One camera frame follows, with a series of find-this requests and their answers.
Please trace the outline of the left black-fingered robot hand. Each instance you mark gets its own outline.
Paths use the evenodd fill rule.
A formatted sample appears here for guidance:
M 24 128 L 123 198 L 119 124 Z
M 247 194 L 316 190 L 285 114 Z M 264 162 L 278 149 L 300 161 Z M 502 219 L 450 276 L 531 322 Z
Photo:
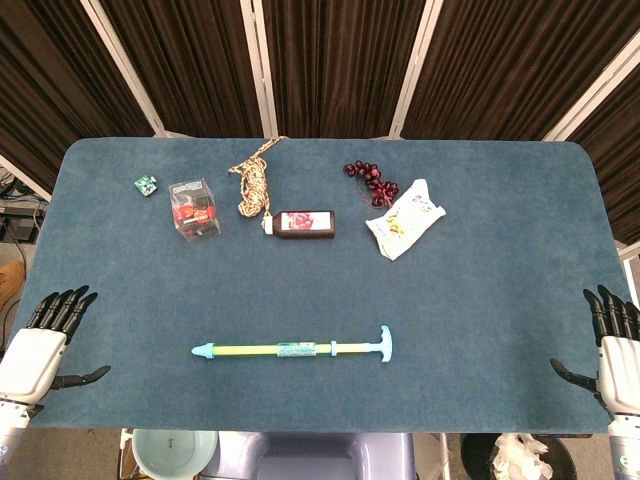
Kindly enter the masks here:
M 84 375 L 60 375 L 63 355 L 87 309 L 98 298 L 87 285 L 53 292 L 36 306 L 1 361 L 1 399 L 35 405 L 51 390 L 85 386 L 104 377 L 109 365 Z

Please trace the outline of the right black-fingered robot hand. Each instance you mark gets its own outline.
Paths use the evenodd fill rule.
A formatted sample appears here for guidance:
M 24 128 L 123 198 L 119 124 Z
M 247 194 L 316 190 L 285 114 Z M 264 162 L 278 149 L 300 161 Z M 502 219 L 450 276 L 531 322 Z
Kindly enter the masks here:
M 550 361 L 555 373 L 566 382 L 589 393 L 610 417 L 639 414 L 639 309 L 599 285 L 583 296 L 589 305 L 598 376 L 587 377 L 568 370 L 557 359 Z

